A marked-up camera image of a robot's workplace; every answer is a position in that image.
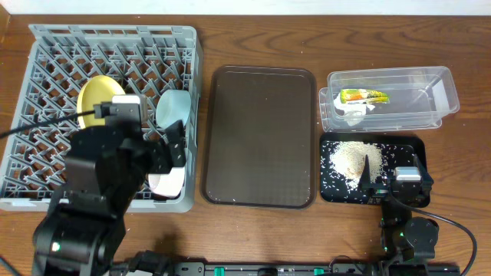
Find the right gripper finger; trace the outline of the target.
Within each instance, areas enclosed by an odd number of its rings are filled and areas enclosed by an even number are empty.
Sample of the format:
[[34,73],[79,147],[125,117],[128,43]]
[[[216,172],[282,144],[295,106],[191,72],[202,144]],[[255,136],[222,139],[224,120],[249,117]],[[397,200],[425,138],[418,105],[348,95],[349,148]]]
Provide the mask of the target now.
[[423,163],[420,161],[417,154],[414,154],[414,167],[417,169],[420,178],[423,179],[427,174],[427,170],[423,166]]
[[371,169],[369,156],[366,155],[364,158],[364,168],[360,178],[360,186],[370,186],[371,185]]

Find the light blue bowl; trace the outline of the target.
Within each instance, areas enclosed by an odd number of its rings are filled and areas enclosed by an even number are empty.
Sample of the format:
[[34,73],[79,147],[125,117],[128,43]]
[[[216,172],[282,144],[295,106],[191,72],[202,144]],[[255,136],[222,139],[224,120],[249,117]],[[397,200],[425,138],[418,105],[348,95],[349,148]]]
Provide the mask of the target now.
[[155,120],[157,126],[168,128],[181,121],[185,126],[191,109],[191,96],[186,90],[167,90],[157,104]]

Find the pink round bowl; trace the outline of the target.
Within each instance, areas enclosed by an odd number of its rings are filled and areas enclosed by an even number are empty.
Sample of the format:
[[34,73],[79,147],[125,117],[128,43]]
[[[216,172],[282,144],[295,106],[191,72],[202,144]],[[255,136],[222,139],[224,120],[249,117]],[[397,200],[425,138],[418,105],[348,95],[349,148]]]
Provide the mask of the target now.
[[186,165],[184,167],[173,167],[168,174],[149,174],[147,176],[150,190],[167,198],[176,198],[183,187]]

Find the rice and food scraps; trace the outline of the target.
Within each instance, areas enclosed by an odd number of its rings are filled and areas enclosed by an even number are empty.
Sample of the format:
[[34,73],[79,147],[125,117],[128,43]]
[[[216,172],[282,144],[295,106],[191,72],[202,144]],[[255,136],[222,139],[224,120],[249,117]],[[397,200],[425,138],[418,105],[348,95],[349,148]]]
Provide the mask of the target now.
[[368,204],[359,189],[364,158],[369,156],[371,182],[392,177],[398,166],[412,166],[414,148],[409,145],[364,143],[361,141],[321,142],[321,197],[327,202]]

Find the white paper napkin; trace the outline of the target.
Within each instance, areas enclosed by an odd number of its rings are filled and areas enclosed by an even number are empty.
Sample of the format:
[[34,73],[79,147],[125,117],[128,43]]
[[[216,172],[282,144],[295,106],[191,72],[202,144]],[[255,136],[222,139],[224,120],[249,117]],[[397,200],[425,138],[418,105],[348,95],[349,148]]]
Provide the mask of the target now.
[[364,120],[367,113],[370,113],[375,106],[368,103],[342,103],[341,98],[337,96],[334,99],[334,108],[337,112],[342,112],[344,121],[348,126],[352,127],[358,125],[362,120]]

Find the green orange snack wrapper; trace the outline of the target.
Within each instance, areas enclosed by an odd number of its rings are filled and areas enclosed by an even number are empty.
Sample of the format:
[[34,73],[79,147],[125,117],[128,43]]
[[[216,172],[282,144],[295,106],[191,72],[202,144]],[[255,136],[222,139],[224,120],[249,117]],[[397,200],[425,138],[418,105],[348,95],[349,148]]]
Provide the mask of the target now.
[[350,88],[341,90],[340,101],[343,104],[388,104],[390,97],[378,90]]

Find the yellow round plate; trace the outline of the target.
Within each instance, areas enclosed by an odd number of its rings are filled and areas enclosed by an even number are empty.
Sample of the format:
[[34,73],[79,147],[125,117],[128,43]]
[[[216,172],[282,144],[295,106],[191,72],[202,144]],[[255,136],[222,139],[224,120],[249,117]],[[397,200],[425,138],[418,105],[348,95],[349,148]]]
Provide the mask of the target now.
[[91,111],[95,104],[111,102],[113,96],[124,94],[124,89],[113,78],[104,75],[93,77],[78,94],[77,113]]

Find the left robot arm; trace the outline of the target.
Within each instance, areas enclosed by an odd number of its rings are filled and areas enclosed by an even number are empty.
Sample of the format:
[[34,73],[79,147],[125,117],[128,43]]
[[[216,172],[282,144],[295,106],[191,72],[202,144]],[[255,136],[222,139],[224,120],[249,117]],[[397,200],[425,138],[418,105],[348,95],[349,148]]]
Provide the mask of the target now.
[[78,131],[65,157],[68,181],[35,229],[34,275],[103,275],[126,235],[124,215],[149,174],[183,167],[182,122],[146,141],[135,123]]

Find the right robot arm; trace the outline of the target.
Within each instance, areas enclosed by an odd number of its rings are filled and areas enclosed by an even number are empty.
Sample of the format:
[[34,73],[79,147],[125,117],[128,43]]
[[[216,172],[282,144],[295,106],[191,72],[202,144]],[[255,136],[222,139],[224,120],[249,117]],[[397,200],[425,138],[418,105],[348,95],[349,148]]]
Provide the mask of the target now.
[[381,206],[381,245],[386,252],[374,273],[428,275],[427,261],[435,258],[439,226],[413,214],[429,204],[433,179],[418,156],[412,166],[398,166],[380,182],[372,182],[370,172],[369,158],[364,157],[359,188]]

